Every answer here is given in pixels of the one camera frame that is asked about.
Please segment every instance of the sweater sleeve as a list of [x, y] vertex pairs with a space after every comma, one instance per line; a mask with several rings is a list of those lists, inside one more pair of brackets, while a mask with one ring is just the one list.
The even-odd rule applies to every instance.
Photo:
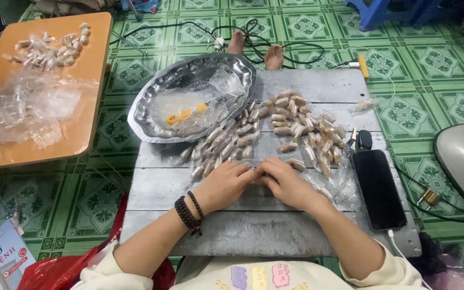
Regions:
[[81, 281], [71, 290], [152, 290], [153, 280], [150, 278], [123, 273], [114, 259], [113, 250], [109, 251], [97, 266], [84, 268], [80, 273]]
[[422, 286], [422, 275], [416, 270], [406, 259], [393, 256], [388, 249], [377, 241], [384, 249], [386, 257], [384, 258], [383, 266], [368, 275], [364, 280], [352, 278], [341, 266], [339, 268], [343, 277], [350, 283], [358, 287], [370, 287], [379, 285], [407, 285], [407, 286]]

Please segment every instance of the hand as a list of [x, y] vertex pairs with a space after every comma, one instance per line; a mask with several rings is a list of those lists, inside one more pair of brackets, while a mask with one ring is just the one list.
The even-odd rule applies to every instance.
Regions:
[[330, 204], [328, 199], [316, 192], [307, 181], [303, 180], [293, 170], [291, 165], [282, 162], [276, 157], [264, 159], [256, 171], [259, 175], [264, 175], [265, 172], [269, 173], [276, 179], [275, 181], [271, 177], [262, 176], [258, 181], [269, 187], [276, 198], [289, 206], [307, 212], [309, 206], [316, 204], [316, 202]]
[[[257, 172], [245, 164], [227, 161], [204, 178], [193, 194], [203, 214], [207, 215], [233, 204], [243, 194], [248, 184], [257, 177]], [[188, 197], [186, 204], [193, 205], [191, 200], [187, 199]]]

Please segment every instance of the green tile floor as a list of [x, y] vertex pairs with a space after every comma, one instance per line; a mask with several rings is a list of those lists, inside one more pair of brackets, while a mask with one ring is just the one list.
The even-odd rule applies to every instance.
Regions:
[[[259, 19], [254, 31], [273, 43], [292, 41], [318, 43], [325, 56], [296, 68], [323, 68], [339, 49], [335, 61], [366, 56], [370, 70], [368, 87], [377, 98], [386, 99], [376, 110], [393, 161], [415, 179], [428, 185], [450, 202], [464, 208], [464, 200], [447, 182], [432, 154], [432, 138], [439, 130], [464, 123], [464, 35], [456, 26], [430, 25], [421, 29], [384, 23], [373, 31], [358, 30], [359, 16], [342, 0], [162, 0], [155, 15], [114, 15], [113, 30], [123, 35], [141, 25], [194, 21], [209, 30], [219, 25], [244, 26]], [[34, 16], [28, 11], [22, 20]], [[222, 30], [225, 37], [230, 35]], [[142, 30], [129, 40], [148, 52], [143, 56], [126, 43], [110, 47], [110, 74], [104, 82], [94, 146], [131, 182], [139, 140], [126, 123], [128, 108], [137, 92], [155, 71], [187, 56], [206, 52], [207, 37], [191, 26]], [[252, 56], [251, 50], [245, 51]], [[317, 58], [315, 50], [293, 47], [285, 51], [297, 60]], [[396, 83], [396, 95], [387, 75]], [[0, 170], [0, 192], [10, 204], [24, 205], [25, 241], [38, 259], [82, 254], [99, 244], [109, 233], [119, 190], [85, 164], [87, 158], [111, 179], [117, 176], [95, 152], [26, 167]], [[404, 182], [409, 197], [416, 201], [422, 190]], [[440, 204], [437, 214], [464, 218], [453, 208]], [[414, 212], [416, 224], [441, 242], [457, 245], [464, 265], [464, 224], [441, 221]], [[336, 270], [337, 259], [318, 261]]]

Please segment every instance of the yellow utility knife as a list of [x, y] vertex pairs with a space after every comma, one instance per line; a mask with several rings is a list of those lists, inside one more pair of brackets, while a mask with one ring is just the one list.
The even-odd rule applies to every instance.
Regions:
[[196, 107], [192, 107], [190, 109], [183, 110], [181, 112], [176, 113], [175, 115], [169, 116], [166, 119], [166, 122], [168, 124], [170, 124], [170, 125], [176, 124], [178, 122], [181, 122], [181, 121], [189, 118], [192, 115], [196, 115], [198, 113], [201, 113], [201, 112], [205, 111], [209, 107], [211, 102], [216, 102], [217, 101], [218, 103], [220, 103], [220, 102], [222, 102], [224, 100], [226, 100], [225, 97], [223, 97], [221, 99], [217, 99], [217, 100], [212, 100], [212, 101], [209, 101], [209, 102], [206, 102], [206, 103], [203, 103], [203, 104], [199, 104]]

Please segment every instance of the bare foot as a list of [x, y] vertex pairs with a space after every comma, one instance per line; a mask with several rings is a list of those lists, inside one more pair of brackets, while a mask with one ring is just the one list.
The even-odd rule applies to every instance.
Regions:
[[282, 68], [284, 56], [282, 55], [282, 47], [278, 44], [272, 45], [268, 48], [264, 56], [264, 63], [267, 70], [279, 70]]
[[243, 55], [243, 41], [243, 33], [241, 30], [234, 31], [234, 34], [230, 39], [228, 52], [237, 55]]

